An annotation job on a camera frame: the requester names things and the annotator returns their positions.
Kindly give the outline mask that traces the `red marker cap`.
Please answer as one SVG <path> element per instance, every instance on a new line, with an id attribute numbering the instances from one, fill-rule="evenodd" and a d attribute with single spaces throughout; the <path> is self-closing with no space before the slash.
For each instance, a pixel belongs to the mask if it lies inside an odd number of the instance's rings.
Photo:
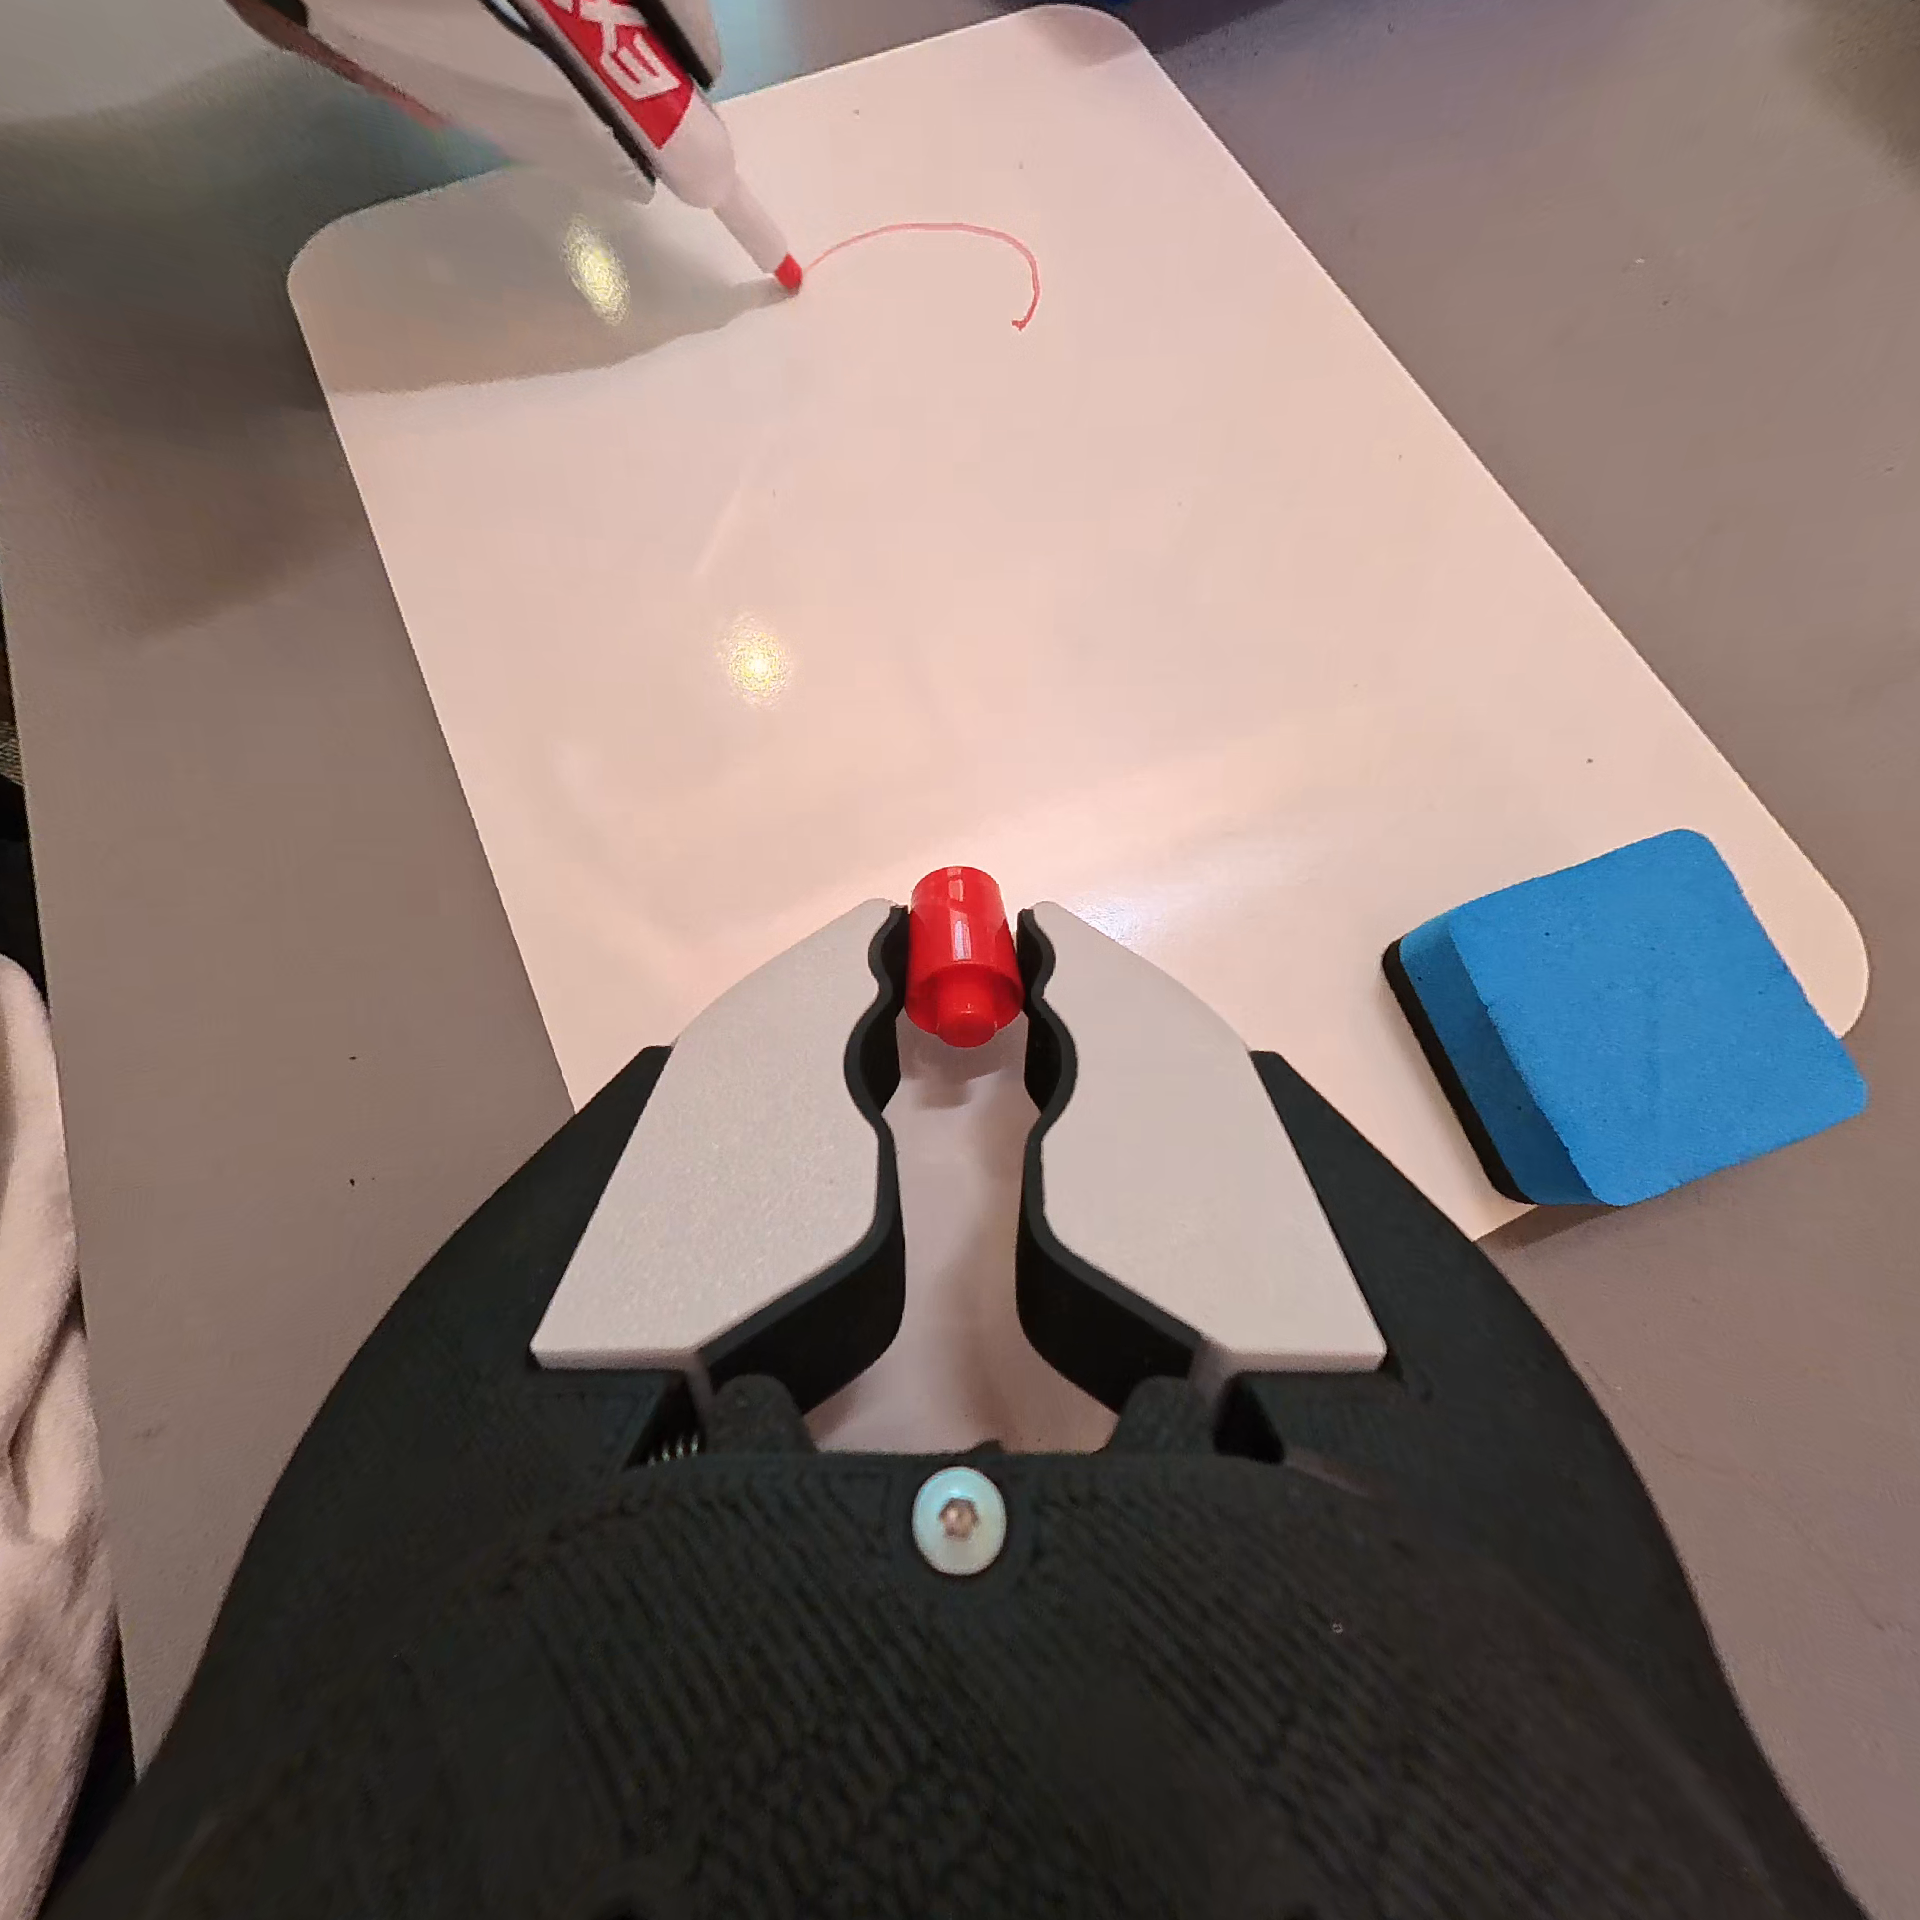
<path id="1" fill-rule="evenodd" d="M 925 873 L 906 903 L 902 1013 L 952 1050 L 978 1050 L 1023 1010 L 1017 938 L 991 875 Z"/>

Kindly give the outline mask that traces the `person's left hand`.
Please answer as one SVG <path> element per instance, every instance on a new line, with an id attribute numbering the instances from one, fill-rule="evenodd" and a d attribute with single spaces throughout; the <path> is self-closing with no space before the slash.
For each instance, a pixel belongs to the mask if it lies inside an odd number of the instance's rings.
<path id="1" fill-rule="evenodd" d="M 313 35 L 304 3 L 226 3 L 226 8 L 247 23 L 255 36 L 270 42 L 282 53 L 327 69 L 327 73 L 364 90 L 372 99 L 406 112 L 424 128 L 447 128 L 447 122 L 440 114 L 431 112 L 399 87 L 392 87 Z"/>

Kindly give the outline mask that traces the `red dry-erase marker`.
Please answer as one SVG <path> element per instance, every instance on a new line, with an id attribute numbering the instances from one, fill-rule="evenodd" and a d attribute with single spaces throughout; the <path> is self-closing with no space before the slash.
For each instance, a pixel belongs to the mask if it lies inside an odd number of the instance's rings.
<path id="1" fill-rule="evenodd" d="M 504 11 L 649 179 L 709 211 L 778 291 L 801 289 L 804 269 L 746 187 L 669 4 L 510 3 Z"/>

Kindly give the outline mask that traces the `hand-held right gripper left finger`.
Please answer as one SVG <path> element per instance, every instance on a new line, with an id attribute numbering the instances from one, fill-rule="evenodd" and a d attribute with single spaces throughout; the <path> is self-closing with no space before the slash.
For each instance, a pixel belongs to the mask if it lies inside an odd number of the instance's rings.
<path id="1" fill-rule="evenodd" d="M 866 901 L 687 1023 L 532 1336 L 545 1372 L 700 1403 L 765 1377 L 814 1410 L 872 1367 L 904 1317 L 902 981 L 904 911 Z"/>

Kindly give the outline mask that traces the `white whiteboard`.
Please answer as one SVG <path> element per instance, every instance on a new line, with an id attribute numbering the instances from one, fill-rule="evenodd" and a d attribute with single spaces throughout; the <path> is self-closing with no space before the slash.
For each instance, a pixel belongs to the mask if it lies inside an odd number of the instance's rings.
<path id="1" fill-rule="evenodd" d="M 1505 1201 L 1402 932 L 1669 831 L 1829 1026 L 1858 925 L 1157 60 L 1044 8 L 718 111 L 804 269 L 530 167 L 351 212 L 288 293 L 566 1090 L 972 866 L 1181 981 L 1359 1127 L 1441 1256 Z M 854 1441 L 991 1428 L 1025 1016 L 895 1023 L 902 1324 Z M 1068 1384 L 1071 1402 L 1093 1403 Z"/>

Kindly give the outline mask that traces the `blue whiteboard eraser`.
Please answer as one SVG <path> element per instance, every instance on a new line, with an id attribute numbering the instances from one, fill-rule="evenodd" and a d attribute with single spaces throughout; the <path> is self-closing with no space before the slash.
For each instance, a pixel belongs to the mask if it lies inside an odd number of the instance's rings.
<path id="1" fill-rule="evenodd" d="M 1693 831 L 1458 903 L 1381 969 L 1487 1183 L 1528 1207 L 1626 1209 L 1866 1107 Z"/>

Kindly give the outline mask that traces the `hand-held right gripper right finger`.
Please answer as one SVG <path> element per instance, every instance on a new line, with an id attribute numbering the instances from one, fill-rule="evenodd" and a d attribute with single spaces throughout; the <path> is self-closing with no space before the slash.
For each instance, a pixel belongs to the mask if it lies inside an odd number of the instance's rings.
<path id="1" fill-rule="evenodd" d="M 1017 1320 L 1109 1410 L 1157 1378 L 1370 1377 L 1384 1336 L 1237 1028 L 1060 903 L 1020 914 Z"/>

